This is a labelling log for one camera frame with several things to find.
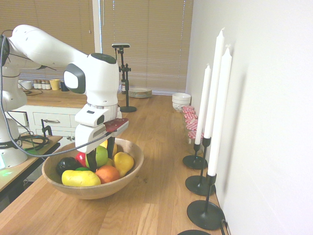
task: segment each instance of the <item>wooden countertop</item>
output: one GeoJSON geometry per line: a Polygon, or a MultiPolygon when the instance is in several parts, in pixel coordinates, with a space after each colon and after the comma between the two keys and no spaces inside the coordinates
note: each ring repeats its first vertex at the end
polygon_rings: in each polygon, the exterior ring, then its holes
{"type": "MultiPolygon", "coordinates": [[[[84,94],[76,94],[61,90],[32,90],[32,93],[27,96],[27,105],[38,106],[53,106],[65,108],[83,108],[87,104],[87,97],[84,94]]],[[[125,95],[117,94],[118,100],[124,100],[125,95]]]]}
{"type": "MultiPolygon", "coordinates": [[[[173,109],[170,96],[131,98],[130,105],[137,111],[123,114],[130,123],[119,138],[136,143],[145,157],[131,183],[109,197],[81,200],[57,191],[41,176],[0,213],[0,234],[177,235],[191,229],[204,231],[186,213],[191,202],[205,200],[205,196],[185,186],[186,178],[200,171],[182,163],[193,152],[182,113],[173,109]]],[[[216,195],[210,201],[218,204],[216,195]]],[[[206,232],[221,235],[219,230],[206,232]]]]}

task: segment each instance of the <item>green light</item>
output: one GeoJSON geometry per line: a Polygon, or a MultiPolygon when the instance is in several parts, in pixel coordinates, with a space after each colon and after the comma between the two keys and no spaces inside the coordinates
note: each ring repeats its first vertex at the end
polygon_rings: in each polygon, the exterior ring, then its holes
{"type": "Polygon", "coordinates": [[[3,168],[5,168],[5,165],[4,165],[4,161],[2,158],[2,154],[0,154],[0,169],[3,169],[3,168]]]}
{"type": "Polygon", "coordinates": [[[4,173],[4,174],[2,174],[2,176],[7,176],[9,174],[12,174],[12,171],[4,173]]]}

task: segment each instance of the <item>red checkered container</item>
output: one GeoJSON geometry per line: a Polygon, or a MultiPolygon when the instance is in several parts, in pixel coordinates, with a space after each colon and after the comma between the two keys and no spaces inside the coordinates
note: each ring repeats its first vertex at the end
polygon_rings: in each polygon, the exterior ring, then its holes
{"type": "Polygon", "coordinates": [[[185,122],[186,122],[186,124],[190,124],[190,123],[193,123],[193,122],[198,123],[198,120],[195,119],[195,118],[193,118],[193,119],[185,119],[185,122]]]}
{"type": "Polygon", "coordinates": [[[195,113],[195,111],[193,109],[183,109],[182,112],[184,114],[194,114],[195,113]]]}
{"type": "Polygon", "coordinates": [[[183,109],[183,110],[184,110],[184,109],[192,109],[192,110],[194,110],[195,107],[193,107],[193,106],[191,106],[191,105],[186,105],[186,106],[183,106],[182,109],[183,109]]]}
{"type": "Polygon", "coordinates": [[[198,119],[198,116],[195,114],[187,113],[184,115],[185,119],[198,119]]]}
{"type": "Polygon", "coordinates": [[[189,131],[188,132],[188,143],[192,144],[195,141],[197,131],[189,131]]]}
{"type": "Polygon", "coordinates": [[[198,121],[192,122],[186,125],[187,130],[196,131],[197,130],[198,121]]]}

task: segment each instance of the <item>wooden bowl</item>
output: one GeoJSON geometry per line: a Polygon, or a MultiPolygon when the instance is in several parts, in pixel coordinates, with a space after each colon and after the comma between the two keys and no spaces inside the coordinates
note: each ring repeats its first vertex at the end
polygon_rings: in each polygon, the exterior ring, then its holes
{"type": "MultiPolygon", "coordinates": [[[[73,187],[66,186],[62,184],[61,176],[56,172],[57,163],[64,157],[73,157],[77,155],[78,151],[70,151],[68,153],[59,154],[53,157],[48,157],[45,160],[45,163],[42,168],[42,172],[44,178],[52,184],[57,190],[71,195],[80,199],[98,199],[110,196],[117,191],[121,190],[125,187],[138,173],[143,163],[143,152],[142,150],[134,143],[122,140],[115,139],[115,143],[117,145],[118,152],[125,152],[131,155],[134,158],[135,166],[132,170],[123,178],[102,184],[97,186],[89,186],[89,187],[73,187]]],[[[61,152],[64,150],[68,150],[75,147],[75,143],[68,144],[56,152],[61,152]]]]}

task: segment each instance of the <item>drawer handle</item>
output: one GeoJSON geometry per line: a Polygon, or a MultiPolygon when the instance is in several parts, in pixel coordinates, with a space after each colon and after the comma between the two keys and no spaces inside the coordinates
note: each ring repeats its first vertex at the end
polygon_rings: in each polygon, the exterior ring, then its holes
{"type": "Polygon", "coordinates": [[[48,120],[48,119],[45,119],[44,122],[47,122],[47,123],[60,123],[59,120],[53,121],[53,120],[48,120]]]}

